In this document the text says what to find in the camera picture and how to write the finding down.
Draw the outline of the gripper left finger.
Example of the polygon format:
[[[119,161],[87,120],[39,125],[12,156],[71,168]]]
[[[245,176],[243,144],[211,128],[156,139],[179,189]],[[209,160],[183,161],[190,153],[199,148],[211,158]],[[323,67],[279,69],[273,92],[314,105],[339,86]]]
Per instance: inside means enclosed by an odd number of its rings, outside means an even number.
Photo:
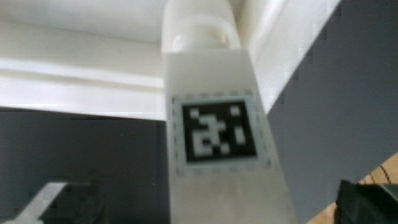
[[[3,224],[106,224],[101,187],[92,183],[49,182]]]

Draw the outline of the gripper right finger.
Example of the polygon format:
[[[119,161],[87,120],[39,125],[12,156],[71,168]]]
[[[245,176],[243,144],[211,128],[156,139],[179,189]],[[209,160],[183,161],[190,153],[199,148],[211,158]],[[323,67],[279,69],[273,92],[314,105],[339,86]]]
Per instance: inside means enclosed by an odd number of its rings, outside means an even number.
[[[398,224],[398,184],[341,181],[334,224]]]

